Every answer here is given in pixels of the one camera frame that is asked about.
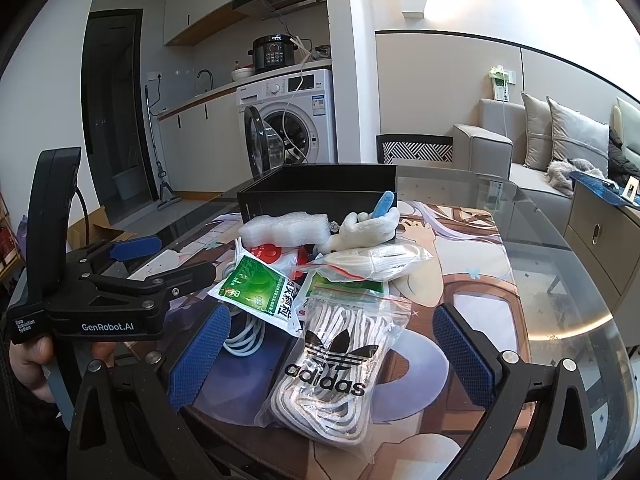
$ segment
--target bowl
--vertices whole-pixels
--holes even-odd
[[[255,68],[248,66],[246,68],[238,68],[231,73],[231,79],[234,81],[240,81],[246,77],[251,77],[255,73]]]

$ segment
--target white glove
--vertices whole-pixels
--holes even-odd
[[[340,232],[318,245],[318,251],[328,254],[333,251],[375,247],[388,242],[396,235],[400,220],[397,207],[392,207],[384,216],[369,219],[367,213],[349,213],[340,226]]]

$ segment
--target drawer handle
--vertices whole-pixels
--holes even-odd
[[[596,224],[593,226],[593,238],[591,239],[591,243],[593,245],[598,243],[598,237],[600,236],[600,224]]]

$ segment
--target foam packaging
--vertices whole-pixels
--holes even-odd
[[[309,215],[298,211],[276,217],[257,216],[239,228],[238,234],[246,248],[263,244],[298,247],[326,243],[331,228],[327,215]]]

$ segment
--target green packet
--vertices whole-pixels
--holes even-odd
[[[291,305],[300,286],[248,251],[242,250],[238,258],[233,272],[209,295],[298,336],[300,322]]]
[[[309,302],[309,297],[313,292],[316,285],[333,285],[335,287],[344,288],[347,290],[363,288],[365,290],[373,290],[382,294],[389,294],[389,282],[372,282],[370,280],[363,280],[361,282],[339,282],[334,283],[327,278],[320,276],[317,272],[310,272],[306,275],[305,281],[302,283],[300,292],[293,300],[291,304],[293,312],[298,316],[300,321],[304,321],[306,317],[306,304]]]

